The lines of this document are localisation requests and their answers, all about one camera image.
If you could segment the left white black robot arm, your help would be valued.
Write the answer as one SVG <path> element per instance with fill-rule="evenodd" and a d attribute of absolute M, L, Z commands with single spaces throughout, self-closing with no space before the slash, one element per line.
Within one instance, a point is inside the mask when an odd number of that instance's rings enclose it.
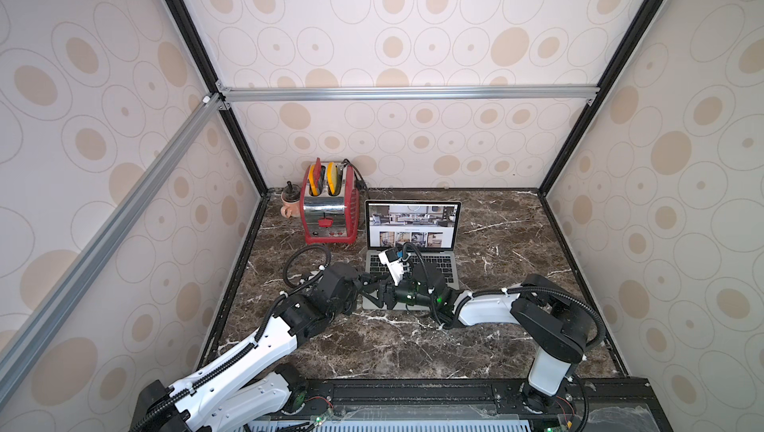
<path fill-rule="evenodd" d="M 295 413 L 306 400 L 306 380 L 283 364 L 339 315 L 352 314 L 359 296 L 379 291 L 386 303 L 404 278 L 407 254 L 381 255 L 384 273 L 365 273 L 325 261 L 298 284 L 288 284 L 260 326 L 214 362 L 169 386 L 155 381 L 140 394 L 133 431 L 233 431 L 274 412 Z"/>

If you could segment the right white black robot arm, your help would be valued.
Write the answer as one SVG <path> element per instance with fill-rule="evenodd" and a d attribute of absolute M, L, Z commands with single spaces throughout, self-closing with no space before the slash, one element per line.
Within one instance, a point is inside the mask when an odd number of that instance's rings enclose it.
<path fill-rule="evenodd" d="M 536 356 L 519 392 L 532 413 L 545 412 L 558 399 L 563 383 L 605 338 L 606 326 L 595 309 L 543 276 L 531 274 L 515 286 L 472 292 L 450 287 L 410 242 L 378 258 L 392 281 L 378 288 L 386 308 L 423 307 L 444 330 L 513 324 L 535 341 Z"/>

